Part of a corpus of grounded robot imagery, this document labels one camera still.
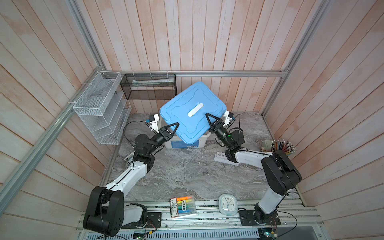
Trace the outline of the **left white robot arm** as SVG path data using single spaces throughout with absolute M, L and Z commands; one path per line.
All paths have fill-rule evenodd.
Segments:
M 160 128 L 152 138 L 145 134 L 136 137 L 128 168 L 106 186 L 92 190 L 83 220 L 84 229 L 114 237 L 123 226 L 132 224 L 140 228 L 148 224 L 147 207 L 125 205 L 125 197 L 152 169 L 157 149 L 173 138 L 178 127 L 176 122 Z

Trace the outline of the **blue plastic bin lid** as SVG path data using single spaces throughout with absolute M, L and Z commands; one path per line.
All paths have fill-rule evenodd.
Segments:
M 176 135 L 186 144 L 193 144 L 209 127 L 206 114 L 222 117 L 227 106 L 203 82 L 197 82 L 176 95 L 160 109 L 163 120 L 179 123 Z

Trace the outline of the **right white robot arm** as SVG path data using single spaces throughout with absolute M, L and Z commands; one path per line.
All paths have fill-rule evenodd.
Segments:
M 249 211 L 249 215 L 254 217 L 254 224 L 266 225 L 268 220 L 277 216 L 279 204 L 286 194 L 301 182 L 302 176 L 283 151 L 263 153 L 244 148 L 243 129 L 235 127 L 227 130 L 227 125 L 231 123 L 229 116 L 232 115 L 226 112 L 226 120 L 223 121 L 214 115 L 206 114 L 209 132 L 216 135 L 221 147 L 227 148 L 223 153 L 218 152 L 215 155 L 215 161 L 233 165 L 247 164 L 264 171 L 269 187 L 255 205 L 255 209 Z

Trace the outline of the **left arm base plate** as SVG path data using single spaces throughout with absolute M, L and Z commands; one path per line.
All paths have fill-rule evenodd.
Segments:
M 122 226 L 122 229 L 145 229 L 145 228 L 152 228 L 152 229 L 159 229 L 161 227 L 162 223 L 162 213 L 161 212 L 152 212 L 147 214 L 147 220 L 146 221 L 138 221 L 135 223 L 130 223 L 127 225 Z

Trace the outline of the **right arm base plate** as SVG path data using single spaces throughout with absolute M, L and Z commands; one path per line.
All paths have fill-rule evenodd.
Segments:
M 246 210 L 240 208 L 238 210 L 242 226 L 279 226 L 281 225 L 280 217 L 277 211 L 265 214 L 259 210 Z

